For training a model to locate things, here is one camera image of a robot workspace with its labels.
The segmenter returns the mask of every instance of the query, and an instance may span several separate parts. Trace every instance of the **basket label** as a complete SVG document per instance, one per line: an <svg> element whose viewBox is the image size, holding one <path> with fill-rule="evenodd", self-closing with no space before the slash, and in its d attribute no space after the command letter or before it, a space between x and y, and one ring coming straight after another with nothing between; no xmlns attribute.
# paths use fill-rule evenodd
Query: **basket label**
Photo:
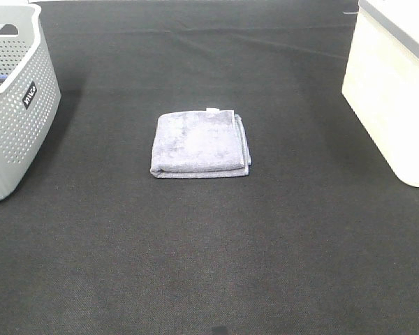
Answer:
<svg viewBox="0 0 419 335"><path fill-rule="evenodd" d="M26 109L28 109L29 106L31 105L31 102L34 99L34 96L36 96L36 93L37 93L36 84L32 82L31 85L29 86L28 91L26 92L26 94L23 96L23 99L22 99L23 105L25 106Z"/></svg>

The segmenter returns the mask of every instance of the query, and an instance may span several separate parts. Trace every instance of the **perforated basket wall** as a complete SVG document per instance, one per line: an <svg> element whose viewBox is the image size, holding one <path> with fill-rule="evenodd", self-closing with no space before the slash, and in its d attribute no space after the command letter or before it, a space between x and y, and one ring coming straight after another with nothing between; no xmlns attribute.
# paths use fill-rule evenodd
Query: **perforated basket wall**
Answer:
<svg viewBox="0 0 419 335"><path fill-rule="evenodd" d="M38 21L40 7L0 6L3 13L6 23L14 24L19 32L16 36L0 36L0 76L7 76L0 86L0 199L15 189L31 164L60 100Z"/></svg>

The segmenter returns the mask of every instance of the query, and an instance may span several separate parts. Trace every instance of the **microfiber towel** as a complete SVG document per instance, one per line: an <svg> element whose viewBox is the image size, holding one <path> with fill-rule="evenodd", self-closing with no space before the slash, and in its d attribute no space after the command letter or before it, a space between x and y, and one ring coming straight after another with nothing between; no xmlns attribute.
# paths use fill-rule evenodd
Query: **microfiber towel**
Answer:
<svg viewBox="0 0 419 335"><path fill-rule="evenodd" d="M247 176L251 158L241 118L232 110L159 117L151 173L157 178Z"/></svg>

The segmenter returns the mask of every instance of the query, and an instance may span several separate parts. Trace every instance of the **dark gray carpet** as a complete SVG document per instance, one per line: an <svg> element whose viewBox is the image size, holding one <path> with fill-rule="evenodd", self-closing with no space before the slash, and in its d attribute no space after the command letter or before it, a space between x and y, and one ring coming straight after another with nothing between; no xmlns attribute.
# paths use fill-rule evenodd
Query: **dark gray carpet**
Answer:
<svg viewBox="0 0 419 335"><path fill-rule="evenodd" d="M0 202L0 335L419 334L419 189L340 93L354 1L42 7L63 98ZM206 107L251 175L153 178L157 118Z"/></svg>

